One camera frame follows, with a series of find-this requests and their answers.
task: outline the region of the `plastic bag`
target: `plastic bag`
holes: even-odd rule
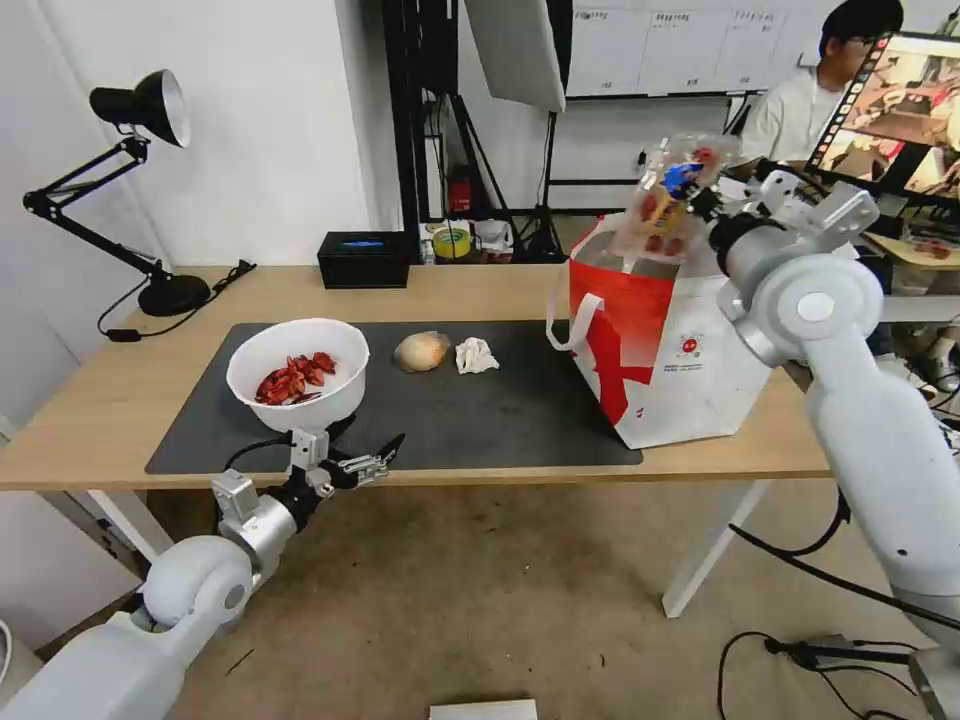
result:
[[[687,199],[713,185],[720,171],[740,152],[739,138],[684,133],[665,138],[637,184],[624,223],[610,252],[630,272],[638,259],[680,265],[700,227],[687,210]]]

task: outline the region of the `lamp shade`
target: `lamp shade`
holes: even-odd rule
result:
[[[157,70],[133,90],[94,88],[90,107],[97,117],[114,125],[142,125],[171,145],[190,144],[190,121],[180,84],[169,70]]]

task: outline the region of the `black lamp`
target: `black lamp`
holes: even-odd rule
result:
[[[210,298],[210,287],[201,278],[167,272],[160,260],[108,240],[63,214],[67,205],[147,161],[150,141],[137,132],[137,126],[171,145],[187,147],[190,123],[177,79],[169,70],[158,70],[143,78],[133,90],[94,88],[90,93],[90,107],[97,117],[112,123],[126,137],[87,164],[46,187],[28,192],[23,196],[24,207],[148,275],[150,284],[138,298],[140,309],[147,315],[167,317],[203,307]],[[96,180],[69,184],[121,153],[130,156],[125,165]]]

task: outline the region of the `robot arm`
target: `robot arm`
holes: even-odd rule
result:
[[[57,653],[0,711],[2,720],[162,720],[184,674],[250,595],[276,571],[293,535],[338,490],[380,480],[403,436],[377,455],[346,457],[326,432],[293,432],[283,485],[258,496],[234,470],[213,480],[224,537],[187,538],[164,552],[141,588],[143,606],[118,612]]]
[[[775,187],[780,174],[764,184]],[[692,206],[713,223],[710,244],[730,278],[724,314],[765,364],[810,366],[807,415],[893,594],[960,617],[960,472],[921,395],[881,372],[866,346],[880,319],[879,283],[831,254],[876,220],[872,198],[838,183],[790,229],[751,213],[726,215],[704,192]],[[911,620],[960,651],[955,630]]]

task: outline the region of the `printed logo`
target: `printed logo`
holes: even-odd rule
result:
[[[680,338],[680,352],[677,353],[677,357],[683,360],[700,357],[700,352],[703,350],[702,342],[703,337],[700,334],[683,335]]]

